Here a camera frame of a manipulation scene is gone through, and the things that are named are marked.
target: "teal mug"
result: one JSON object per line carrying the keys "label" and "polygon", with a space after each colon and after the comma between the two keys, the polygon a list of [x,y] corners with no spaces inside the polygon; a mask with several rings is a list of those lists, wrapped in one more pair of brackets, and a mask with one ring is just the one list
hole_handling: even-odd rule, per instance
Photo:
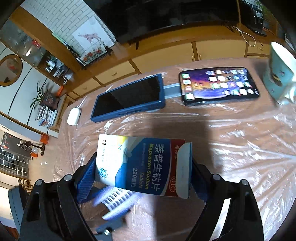
{"label": "teal mug", "polygon": [[263,82],[270,95],[279,104],[296,102],[296,59],[279,43],[271,43]]}

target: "floor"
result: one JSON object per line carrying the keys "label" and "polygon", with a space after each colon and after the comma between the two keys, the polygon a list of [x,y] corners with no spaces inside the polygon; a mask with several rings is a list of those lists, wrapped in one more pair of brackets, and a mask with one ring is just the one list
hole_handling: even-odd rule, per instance
{"label": "floor", "polygon": [[50,136],[48,144],[45,145],[44,155],[38,154],[29,165],[29,179],[34,184],[38,179],[43,179],[46,183],[53,181],[54,163],[56,155],[57,138]]}

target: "stack of books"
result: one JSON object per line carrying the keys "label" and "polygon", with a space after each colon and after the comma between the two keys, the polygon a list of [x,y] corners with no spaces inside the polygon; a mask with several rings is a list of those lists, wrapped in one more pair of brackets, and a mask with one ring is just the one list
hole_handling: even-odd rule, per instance
{"label": "stack of books", "polygon": [[54,124],[54,119],[56,116],[57,110],[51,110],[47,106],[38,106],[35,120],[38,121],[39,126],[49,128]]}

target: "cable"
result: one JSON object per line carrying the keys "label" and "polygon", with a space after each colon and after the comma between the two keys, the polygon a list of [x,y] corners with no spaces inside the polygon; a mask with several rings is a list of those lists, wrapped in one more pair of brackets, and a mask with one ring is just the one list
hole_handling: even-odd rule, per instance
{"label": "cable", "polygon": [[33,68],[36,68],[36,69],[45,69],[46,68],[46,66],[45,67],[35,67],[35,66],[33,66],[33,65],[31,65]]}
{"label": "cable", "polygon": [[84,99],[83,99],[83,101],[80,103],[80,105],[77,106],[77,108],[80,108],[80,107],[82,106],[82,104],[83,104],[83,102],[85,101],[85,99],[86,99],[86,96],[84,97]]}
{"label": "cable", "polygon": [[[248,34],[248,33],[246,33],[246,32],[244,32],[244,31],[242,31],[242,30],[240,30],[238,27],[236,27],[236,26],[233,26],[233,25],[231,25],[234,29],[236,29],[238,32],[240,32],[240,34],[242,35],[242,37],[244,38],[244,40],[246,41],[246,43],[249,45],[249,46],[251,46],[251,47],[254,47],[255,45],[256,45],[256,39],[252,36],[252,35],[250,35],[250,34]],[[249,35],[249,36],[251,36],[253,39],[254,39],[254,45],[251,45],[251,44],[249,44],[248,43],[248,41],[245,39],[245,37],[244,37],[244,34],[247,34],[247,35]]]}

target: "smartphone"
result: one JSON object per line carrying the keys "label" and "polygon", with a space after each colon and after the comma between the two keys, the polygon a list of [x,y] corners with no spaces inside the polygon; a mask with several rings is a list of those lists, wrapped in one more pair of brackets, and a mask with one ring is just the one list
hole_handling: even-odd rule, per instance
{"label": "smartphone", "polygon": [[244,67],[192,69],[179,74],[186,106],[259,97],[249,71]]}
{"label": "smartphone", "polygon": [[91,120],[100,122],[165,107],[161,74],[149,76],[98,95]]}

